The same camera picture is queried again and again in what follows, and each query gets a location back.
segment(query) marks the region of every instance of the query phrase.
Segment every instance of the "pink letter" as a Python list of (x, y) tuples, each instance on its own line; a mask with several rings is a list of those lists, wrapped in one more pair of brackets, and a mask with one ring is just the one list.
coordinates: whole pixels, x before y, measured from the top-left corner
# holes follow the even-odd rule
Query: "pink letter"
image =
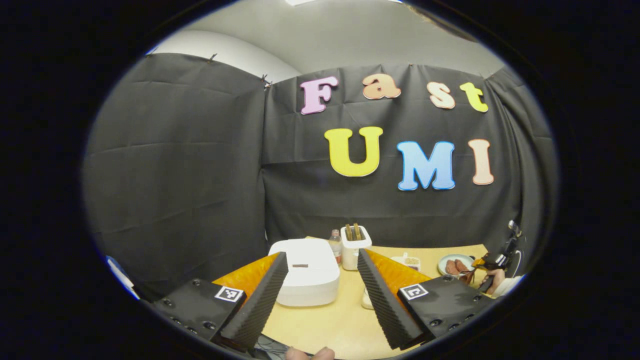
[(338, 79), (330, 76), (300, 84), (305, 91), (305, 107), (300, 111), (302, 115), (321, 113), (326, 109), (326, 105), (320, 103), (320, 98), (322, 97), (325, 102), (331, 99), (331, 88), (327, 85), (337, 86)]

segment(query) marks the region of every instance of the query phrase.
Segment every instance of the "white box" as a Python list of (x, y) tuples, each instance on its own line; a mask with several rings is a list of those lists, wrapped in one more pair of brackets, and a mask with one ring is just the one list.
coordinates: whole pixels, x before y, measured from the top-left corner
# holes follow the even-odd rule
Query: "white box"
[(269, 255), (287, 253), (289, 273), (276, 301), (285, 306), (318, 306), (338, 295), (340, 268), (331, 245), (323, 239), (290, 239), (274, 243)]
[(346, 227), (343, 226), (340, 230), (340, 237), (342, 238), (342, 268), (345, 270), (358, 270), (360, 249), (371, 249), (371, 238), (367, 229), (361, 225), (358, 225), (358, 227), (364, 240), (349, 241), (347, 240)]

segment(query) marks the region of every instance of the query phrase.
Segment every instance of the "black fabric backdrop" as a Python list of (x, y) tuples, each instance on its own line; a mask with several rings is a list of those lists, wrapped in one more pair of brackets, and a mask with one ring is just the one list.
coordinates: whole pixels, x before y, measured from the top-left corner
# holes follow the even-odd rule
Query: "black fabric backdrop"
[[(364, 77), (391, 75), (402, 94), (368, 100)], [(336, 76), (321, 113), (302, 115), (300, 84)], [(456, 107), (429, 100), (445, 83)], [(459, 86), (480, 88), (486, 113)], [(365, 159), (358, 130), (381, 127), (380, 165), (345, 177), (330, 165), (324, 132), (351, 129), (350, 159)], [(472, 182), (469, 140), (486, 139), (495, 180)], [(451, 190), (401, 191), (396, 145), (454, 144)], [(88, 219), (97, 243), (149, 299), (191, 277), (214, 279), (265, 256), (288, 238), (327, 237), (358, 222), (375, 245), (495, 248), (507, 223), (522, 222), (525, 254), (535, 247), (548, 199), (557, 192), (555, 149), (535, 100), (508, 69), (490, 79), (456, 70), (395, 64), (330, 69), (265, 89), (229, 65), (181, 54), (153, 54), (121, 80), (101, 109), (84, 164)], [(265, 241), (265, 230), (268, 241)]]

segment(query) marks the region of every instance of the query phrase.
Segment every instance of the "plastic bottle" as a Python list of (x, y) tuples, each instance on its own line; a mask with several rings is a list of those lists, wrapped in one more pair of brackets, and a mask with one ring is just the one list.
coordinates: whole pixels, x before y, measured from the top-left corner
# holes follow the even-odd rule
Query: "plastic bottle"
[(333, 255), (335, 256), (335, 260), (338, 264), (342, 263), (342, 239), (340, 239), (340, 231), (332, 230), (331, 237), (329, 238), (329, 245), (331, 245), (331, 249), (333, 250)]

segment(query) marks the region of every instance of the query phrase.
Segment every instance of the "white sleeve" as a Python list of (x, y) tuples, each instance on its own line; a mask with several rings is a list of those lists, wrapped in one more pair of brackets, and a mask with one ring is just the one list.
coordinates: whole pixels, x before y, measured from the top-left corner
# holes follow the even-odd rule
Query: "white sleeve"
[(522, 276), (508, 277), (504, 279), (500, 283), (500, 285), (498, 285), (498, 288), (493, 292), (493, 297), (503, 296), (511, 291), (511, 289), (513, 289), (513, 287), (516, 286), (516, 284), (520, 281), (520, 278), (522, 278)]

